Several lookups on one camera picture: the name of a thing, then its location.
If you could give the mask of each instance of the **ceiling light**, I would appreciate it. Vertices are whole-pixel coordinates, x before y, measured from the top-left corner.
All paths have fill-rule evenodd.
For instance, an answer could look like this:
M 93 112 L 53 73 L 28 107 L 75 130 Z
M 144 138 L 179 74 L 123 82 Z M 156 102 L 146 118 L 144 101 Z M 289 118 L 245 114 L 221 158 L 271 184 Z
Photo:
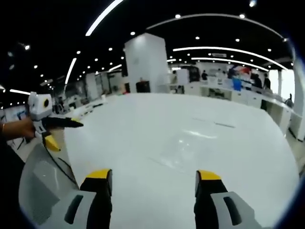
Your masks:
M 30 93 L 29 93 L 29 92 L 23 92 L 23 91 L 14 90 L 14 89 L 10 89 L 10 92 L 13 92 L 13 93 L 19 93 L 19 94 L 27 94 L 27 95 L 30 95 Z
M 76 60 L 77 60 L 76 58 L 73 58 L 73 60 L 71 62 L 71 65 L 70 65 L 70 68 L 68 70 L 68 74 L 67 74 L 67 77 L 66 77 L 65 85 L 68 84 L 68 80 L 70 78 L 70 75 L 71 75 L 71 72 L 72 72 L 73 66 L 75 65 Z
M 86 37 L 89 37 L 93 31 L 96 29 L 96 27 L 101 23 L 101 21 L 114 9 L 116 8 L 121 2 L 124 0 L 114 0 L 95 20 L 95 22 L 90 26 L 86 33 Z
M 222 58 L 211 58 L 211 57 L 193 57 L 192 60 L 208 60 L 208 61 L 213 60 L 213 61 L 225 61 L 225 62 L 230 61 L 230 62 L 233 62 L 233 63 L 240 63 L 240 64 L 249 65 L 249 66 L 254 67 L 254 68 L 259 68 L 259 69 L 264 70 L 266 72 L 269 71 L 266 68 L 263 68 L 263 67 L 251 64 L 251 63 L 246 63 L 246 62 L 236 61 L 236 60 L 228 60 L 228 59 L 222 59 Z
M 121 67 L 122 67 L 122 65 L 121 65 L 121 64 L 119 64 L 119 65 L 117 65 L 117 66 L 115 66 L 115 67 L 113 67 L 113 68 L 109 69 L 109 71 L 108 71 L 108 72 L 111 72 L 111 71 L 113 71 L 113 70 L 115 70 L 115 69 L 117 69 L 117 68 L 121 68 Z
M 251 0 L 249 6 L 253 7 L 256 5 L 256 0 Z
M 281 65 L 280 63 L 274 61 L 274 60 L 271 60 L 270 58 L 267 58 L 267 57 L 264 57 L 264 56 L 261 56 L 261 55 L 258 55 L 256 53 L 253 53 L 253 52 L 248 52 L 248 51 L 244 51 L 244 50 L 240 50 L 240 49 L 232 49 L 232 48 L 223 48 L 223 47 L 211 47 L 211 46 L 203 46 L 203 47 L 187 47 L 187 48 L 179 48 L 179 49 L 173 49 L 174 52 L 177 52 L 177 51 L 187 51 L 187 50 L 201 50 L 201 49 L 213 49 L 213 50 L 224 50 L 224 51 L 233 51 L 233 52 L 241 52 L 241 53 L 245 53 L 245 54 L 249 54 L 249 55 L 252 55 L 252 56 L 256 56 L 258 58 L 261 58 L 261 59 L 264 59 L 266 61 L 269 61 L 273 64 L 276 64 L 277 66 L 285 69 L 285 70 L 288 70 L 288 68 L 286 68 L 285 66 Z

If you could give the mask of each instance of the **white tabletop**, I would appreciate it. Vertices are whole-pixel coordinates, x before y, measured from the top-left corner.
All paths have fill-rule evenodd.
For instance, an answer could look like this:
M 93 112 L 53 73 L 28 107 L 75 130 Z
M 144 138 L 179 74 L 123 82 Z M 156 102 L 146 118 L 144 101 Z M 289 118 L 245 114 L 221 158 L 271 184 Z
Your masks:
M 65 129 L 70 162 L 78 184 L 93 170 L 113 170 L 111 228 L 194 229 L 198 169 L 220 175 L 263 227 L 276 223 L 298 185 L 281 130 L 253 107 L 191 95 L 129 94 L 82 122 L 82 128 Z

